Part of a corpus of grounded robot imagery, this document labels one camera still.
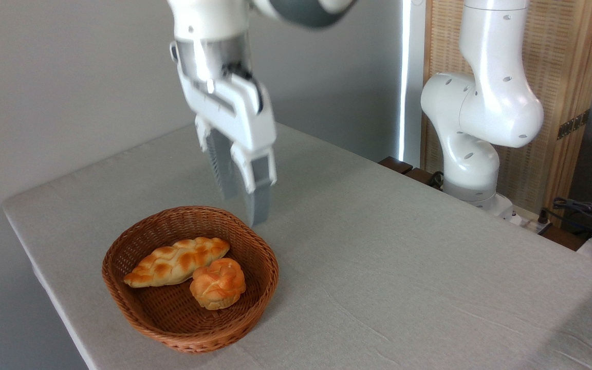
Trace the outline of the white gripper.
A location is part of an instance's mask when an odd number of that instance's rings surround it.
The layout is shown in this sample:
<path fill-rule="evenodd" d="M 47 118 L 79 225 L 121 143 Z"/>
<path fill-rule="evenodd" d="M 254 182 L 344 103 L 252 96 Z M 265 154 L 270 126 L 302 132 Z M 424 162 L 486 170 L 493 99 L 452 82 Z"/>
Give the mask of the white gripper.
<path fill-rule="evenodd" d="M 200 148 L 210 159 L 221 196 L 230 199 L 238 194 L 235 163 L 245 188 L 249 225 L 265 222 L 271 187 L 277 182 L 273 154 L 276 127 L 266 88 L 237 73 L 201 82 L 186 77 L 179 66 L 178 75 L 187 103 L 196 114 Z"/>

